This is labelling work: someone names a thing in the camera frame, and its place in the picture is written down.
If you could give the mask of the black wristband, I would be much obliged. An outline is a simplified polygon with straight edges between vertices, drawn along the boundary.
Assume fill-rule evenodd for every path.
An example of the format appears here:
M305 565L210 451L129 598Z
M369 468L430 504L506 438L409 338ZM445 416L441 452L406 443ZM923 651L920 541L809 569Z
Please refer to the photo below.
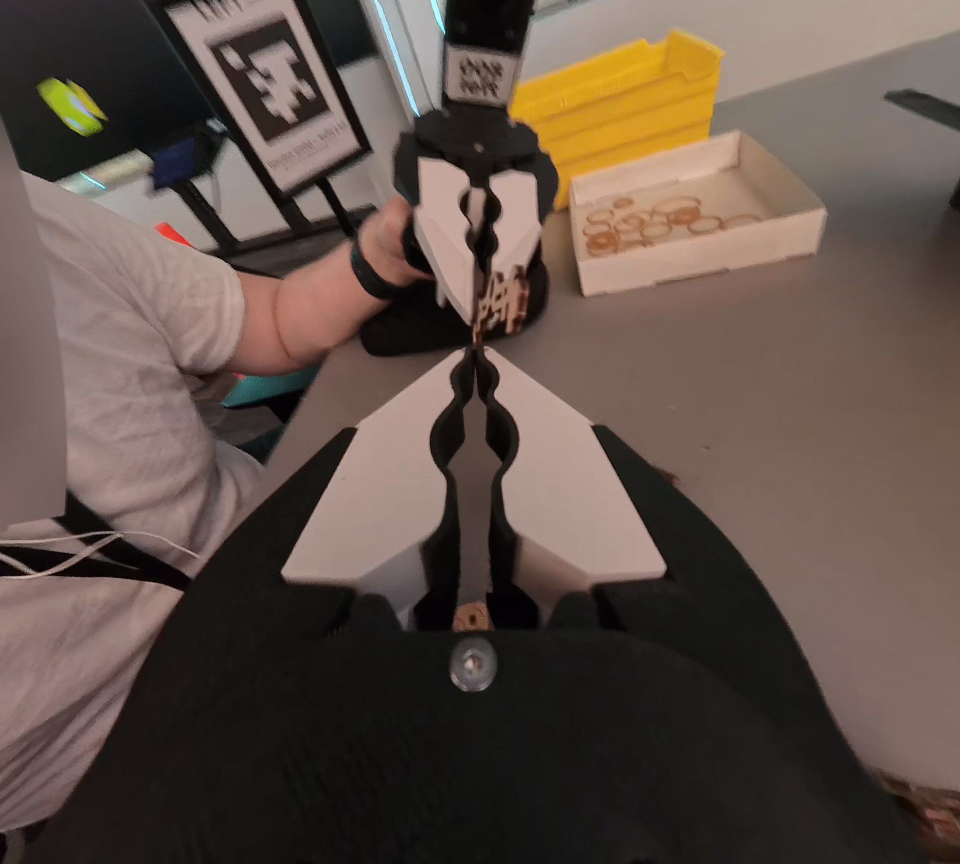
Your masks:
M352 243L350 248L349 263L353 276L362 290L370 297L380 301L391 301L404 290L402 286L387 281L377 273L364 256L361 242L358 239Z

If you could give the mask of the person's left forearm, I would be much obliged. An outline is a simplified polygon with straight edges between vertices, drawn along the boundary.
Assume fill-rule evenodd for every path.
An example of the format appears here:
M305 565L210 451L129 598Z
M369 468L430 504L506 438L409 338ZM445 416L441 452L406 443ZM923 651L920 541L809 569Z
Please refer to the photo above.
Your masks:
M241 272L243 317L223 369L282 376L317 365L388 305L367 292L342 244L282 279Z

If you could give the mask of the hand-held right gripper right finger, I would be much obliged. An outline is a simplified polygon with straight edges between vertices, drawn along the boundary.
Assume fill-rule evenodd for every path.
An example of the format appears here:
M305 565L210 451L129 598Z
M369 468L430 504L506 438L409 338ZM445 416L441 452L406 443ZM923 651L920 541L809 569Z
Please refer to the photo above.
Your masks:
M595 425L491 348L477 352L490 492L486 606L497 630L534 630L571 593L656 581L666 560Z

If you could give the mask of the person's left hand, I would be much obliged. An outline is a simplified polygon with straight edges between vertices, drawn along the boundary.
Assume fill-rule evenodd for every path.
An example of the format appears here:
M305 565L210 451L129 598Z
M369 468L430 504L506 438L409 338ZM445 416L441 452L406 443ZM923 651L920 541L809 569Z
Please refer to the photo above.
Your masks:
M366 219L359 231L361 254L373 273L398 288L433 279L428 272L413 267L404 254L402 238L411 214L409 203L402 196L393 195Z

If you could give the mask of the black flat object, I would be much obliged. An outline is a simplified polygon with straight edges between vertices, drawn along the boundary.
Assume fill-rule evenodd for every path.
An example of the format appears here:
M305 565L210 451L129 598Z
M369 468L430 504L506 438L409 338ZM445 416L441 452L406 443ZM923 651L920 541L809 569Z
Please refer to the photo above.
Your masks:
M939 126L959 132L959 104L915 89L898 89L885 93L884 100L906 112Z

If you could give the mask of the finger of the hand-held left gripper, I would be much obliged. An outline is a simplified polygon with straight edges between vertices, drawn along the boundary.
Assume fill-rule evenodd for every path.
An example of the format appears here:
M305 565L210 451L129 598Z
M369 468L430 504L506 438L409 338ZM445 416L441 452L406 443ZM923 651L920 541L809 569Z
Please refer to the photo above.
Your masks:
M486 186L480 229L483 277L513 277L526 272L541 244L538 183L531 173L498 173Z
M484 225L484 190L463 169L441 159L417 162L414 236L432 270L438 303L472 326L482 277L477 241Z

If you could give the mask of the wooden model part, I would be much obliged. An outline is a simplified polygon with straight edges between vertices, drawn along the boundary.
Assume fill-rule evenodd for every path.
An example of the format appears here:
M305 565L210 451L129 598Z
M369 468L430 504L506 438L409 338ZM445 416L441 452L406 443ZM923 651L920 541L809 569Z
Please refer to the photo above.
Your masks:
M507 336L519 334L527 318L529 295L524 268L514 267L506 274L491 270L476 304L471 328L473 346L480 347L498 328Z

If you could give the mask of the white cardboard box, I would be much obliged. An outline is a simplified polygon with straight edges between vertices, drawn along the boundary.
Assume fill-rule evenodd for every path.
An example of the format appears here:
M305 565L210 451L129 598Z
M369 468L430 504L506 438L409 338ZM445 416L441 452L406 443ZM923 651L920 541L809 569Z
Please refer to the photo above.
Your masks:
M828 211L734 131L575 177L568 212L583 296L815 255Z

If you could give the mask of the framed tag sign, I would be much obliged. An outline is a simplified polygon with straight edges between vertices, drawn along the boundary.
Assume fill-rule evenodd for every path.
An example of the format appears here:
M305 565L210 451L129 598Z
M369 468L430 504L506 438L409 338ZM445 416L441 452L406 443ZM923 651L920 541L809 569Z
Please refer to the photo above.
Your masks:
M358 223L331 177L372 154L307 0L142 0L291 239Z

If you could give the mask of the blue plastic object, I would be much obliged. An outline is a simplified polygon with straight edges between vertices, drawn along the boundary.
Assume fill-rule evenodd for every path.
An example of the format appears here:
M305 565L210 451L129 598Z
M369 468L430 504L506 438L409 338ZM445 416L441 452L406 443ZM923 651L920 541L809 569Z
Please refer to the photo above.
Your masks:
M147 145L143 152L150 161L152 189L172 189L212 174L228 139L220 122L203 121Z

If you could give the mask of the yellow green round object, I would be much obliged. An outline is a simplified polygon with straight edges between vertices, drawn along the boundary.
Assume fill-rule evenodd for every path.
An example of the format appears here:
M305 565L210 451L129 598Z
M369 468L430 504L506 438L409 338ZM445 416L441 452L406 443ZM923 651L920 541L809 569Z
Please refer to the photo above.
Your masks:
M35 89L42 102L79 136L87 138L104 130L107 115L75 82L46 78Z

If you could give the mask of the teal chair seat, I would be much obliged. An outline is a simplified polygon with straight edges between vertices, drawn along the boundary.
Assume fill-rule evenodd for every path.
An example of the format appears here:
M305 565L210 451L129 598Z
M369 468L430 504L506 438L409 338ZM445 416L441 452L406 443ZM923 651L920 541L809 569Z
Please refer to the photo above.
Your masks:
M222 399L221 406L227 410L238 410L286 398L300 398L319 370L319 366L310 366L280 376L235 374L232 387Z

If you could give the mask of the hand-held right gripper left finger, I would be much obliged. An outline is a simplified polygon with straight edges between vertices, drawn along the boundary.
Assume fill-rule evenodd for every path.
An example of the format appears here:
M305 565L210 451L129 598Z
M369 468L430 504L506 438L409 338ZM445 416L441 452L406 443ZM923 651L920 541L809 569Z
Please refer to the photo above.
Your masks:
M344 430L284 582L378 595L405 627L451 630L461 529L450 462L464 443L475 369L472 348L455 351Z

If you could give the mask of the yellow plastic bin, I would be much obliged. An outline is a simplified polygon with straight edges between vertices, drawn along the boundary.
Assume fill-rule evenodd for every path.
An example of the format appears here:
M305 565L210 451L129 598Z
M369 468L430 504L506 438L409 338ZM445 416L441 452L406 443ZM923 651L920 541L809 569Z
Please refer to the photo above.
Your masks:
M510 115L534 129L556 167L554 209L568 207L577 176L708 137L724 56L672 30L519 84Z

